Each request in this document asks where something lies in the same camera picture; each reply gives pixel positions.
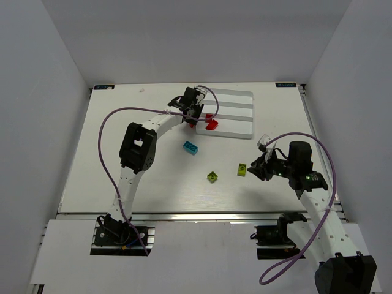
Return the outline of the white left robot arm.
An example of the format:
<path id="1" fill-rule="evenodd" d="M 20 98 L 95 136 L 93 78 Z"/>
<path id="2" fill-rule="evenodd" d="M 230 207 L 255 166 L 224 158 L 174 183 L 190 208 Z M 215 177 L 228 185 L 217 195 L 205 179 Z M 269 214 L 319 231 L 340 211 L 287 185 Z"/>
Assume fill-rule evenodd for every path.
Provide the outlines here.
<path id="1" fill-rule="evenodd" d="M 206 94 L 207 91 L 199 87 L 187 87 L 183 96 L 172 99 L 162 113 L 141 124 L 132 122 L 128 125 L 119 151 L 121 168 L 116 196 L 108 211 L 111 218 L 123 222 L 132 218 L 137 187 L 154 162 L 157 140 L 183 122 L 196 124 Z"/>

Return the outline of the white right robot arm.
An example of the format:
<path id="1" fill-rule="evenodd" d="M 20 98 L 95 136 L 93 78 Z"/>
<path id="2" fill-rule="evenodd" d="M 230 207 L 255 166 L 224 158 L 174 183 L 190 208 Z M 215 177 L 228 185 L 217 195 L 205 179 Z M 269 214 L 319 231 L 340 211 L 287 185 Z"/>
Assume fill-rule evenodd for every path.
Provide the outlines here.
<path id="1" fill-rule="evenodd" d="M 304 256 L 312 264 L 319 293 L 370 293 L 377 270 L 375 260 L 364 255 L 346 232 L 330 203 L 334 197 L 324 177 L 313 169 L 310 144 L 291 142 L 285 159 L 278 158 L 274 146 L 259 143 L 258 148 L 263 154 L 251 163 L 248 172 L 262 181 L 273 176 L 288 179 L 312 221 L 308 224 L 300 213 L 279 218 L 276 237 L 294 242 L 300 250 L 289 260 Z"/>

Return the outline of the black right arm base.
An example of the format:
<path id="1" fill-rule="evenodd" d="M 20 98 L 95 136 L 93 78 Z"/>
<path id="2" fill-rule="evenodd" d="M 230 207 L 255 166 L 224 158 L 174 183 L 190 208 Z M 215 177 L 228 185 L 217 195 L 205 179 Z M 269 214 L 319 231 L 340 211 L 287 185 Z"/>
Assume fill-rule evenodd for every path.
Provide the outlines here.
<path id="1" fill-rule="evenodd" d="M 287 226 L 294 222 L 307 222 L 307 219 L 301 213 L 281 214 L 276 225 L 257 226 L 250 239 L 256 240 L 258 246 L 294 245 L 287 236 Z"/>

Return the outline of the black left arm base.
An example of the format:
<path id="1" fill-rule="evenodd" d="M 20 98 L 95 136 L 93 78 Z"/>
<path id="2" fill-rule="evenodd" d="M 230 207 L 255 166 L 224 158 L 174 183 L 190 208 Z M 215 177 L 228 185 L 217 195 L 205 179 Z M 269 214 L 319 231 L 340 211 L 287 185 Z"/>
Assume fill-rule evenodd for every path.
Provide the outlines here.
<path id="1" fill-rule="evenodd" d="M 127 223 L 121 220 L 114 220 L 109 214 L 97 218 L 97 227 L 94 237 L 96 246 L 141 246 L 139 238 L 147 246 L 148 231 L 147 226 L 136 226 L 137 232 Z"/>

